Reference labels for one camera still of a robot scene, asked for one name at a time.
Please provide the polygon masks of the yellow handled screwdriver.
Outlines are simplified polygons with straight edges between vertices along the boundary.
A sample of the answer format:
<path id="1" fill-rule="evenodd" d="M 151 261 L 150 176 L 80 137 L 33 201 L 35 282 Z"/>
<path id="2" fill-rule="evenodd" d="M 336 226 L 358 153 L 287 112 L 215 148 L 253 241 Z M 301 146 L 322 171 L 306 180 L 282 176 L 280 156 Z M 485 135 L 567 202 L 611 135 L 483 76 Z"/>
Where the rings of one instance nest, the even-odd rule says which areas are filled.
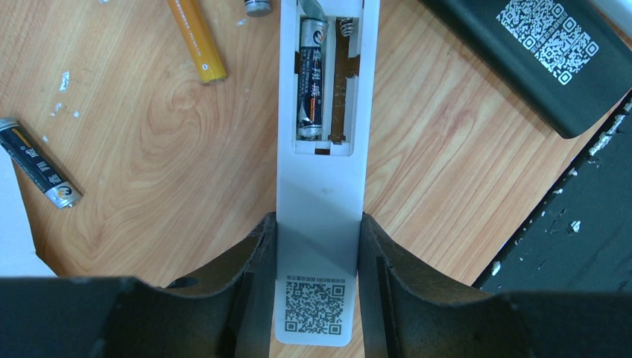
<path id="1" fill-rule="evenodd" d="M 318 0 L 298 0 L 298 4 L 307 19 L 316 19 L 322 22 L 327 20 L 324 9 Z"/>

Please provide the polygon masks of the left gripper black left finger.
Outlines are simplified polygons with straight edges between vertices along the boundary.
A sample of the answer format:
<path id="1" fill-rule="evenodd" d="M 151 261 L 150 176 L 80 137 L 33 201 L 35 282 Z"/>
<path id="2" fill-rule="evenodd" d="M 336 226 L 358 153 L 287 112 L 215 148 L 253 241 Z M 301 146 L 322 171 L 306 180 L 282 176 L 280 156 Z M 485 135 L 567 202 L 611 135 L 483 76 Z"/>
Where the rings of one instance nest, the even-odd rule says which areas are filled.
<path id="1" fill-rule="evenodd" d="M 136 277 L 1 280 L 3 357 L 266 357 L 277 223 L 165 287 Z"/>

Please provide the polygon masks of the black remote control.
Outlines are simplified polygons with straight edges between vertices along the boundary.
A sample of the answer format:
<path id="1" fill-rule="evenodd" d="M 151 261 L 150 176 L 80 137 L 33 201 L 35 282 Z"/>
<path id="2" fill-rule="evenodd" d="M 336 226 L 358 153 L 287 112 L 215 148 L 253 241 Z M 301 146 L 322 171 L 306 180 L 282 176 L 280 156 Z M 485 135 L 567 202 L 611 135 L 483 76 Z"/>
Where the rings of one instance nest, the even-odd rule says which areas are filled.
<path id="1" fill-rule="evenodd" d="M 631 90 L 631 49 L 588 1 L 424 5 L 565 139 Z"/>

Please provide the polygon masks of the white slim remote control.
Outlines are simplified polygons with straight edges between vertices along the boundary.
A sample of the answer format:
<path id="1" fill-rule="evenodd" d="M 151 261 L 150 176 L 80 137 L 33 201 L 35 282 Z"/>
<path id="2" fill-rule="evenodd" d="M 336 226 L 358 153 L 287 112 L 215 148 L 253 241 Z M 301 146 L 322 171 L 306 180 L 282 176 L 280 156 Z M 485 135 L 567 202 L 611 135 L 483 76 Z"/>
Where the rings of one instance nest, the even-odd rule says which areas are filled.
<path id="1" fill-rule="evenodd" d="M 370 138 L 378 1 L 322 1 L 323 133 L 297 136 L 298 1 L 280 9 L 276 338 L 341 347 L 353 331 Z"/>

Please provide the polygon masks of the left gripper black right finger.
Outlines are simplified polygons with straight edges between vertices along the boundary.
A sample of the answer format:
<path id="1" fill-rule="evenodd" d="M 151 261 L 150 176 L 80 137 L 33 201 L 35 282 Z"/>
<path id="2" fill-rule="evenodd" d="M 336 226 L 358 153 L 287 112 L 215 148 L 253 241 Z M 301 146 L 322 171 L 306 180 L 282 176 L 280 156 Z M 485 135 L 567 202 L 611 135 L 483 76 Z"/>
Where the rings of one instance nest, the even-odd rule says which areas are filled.
<path id="1" fill-rule="evenodd" d="M 433 268 L 361 218 L 366 357 L 629 357 L 628 293 L 490 294 Z"/>

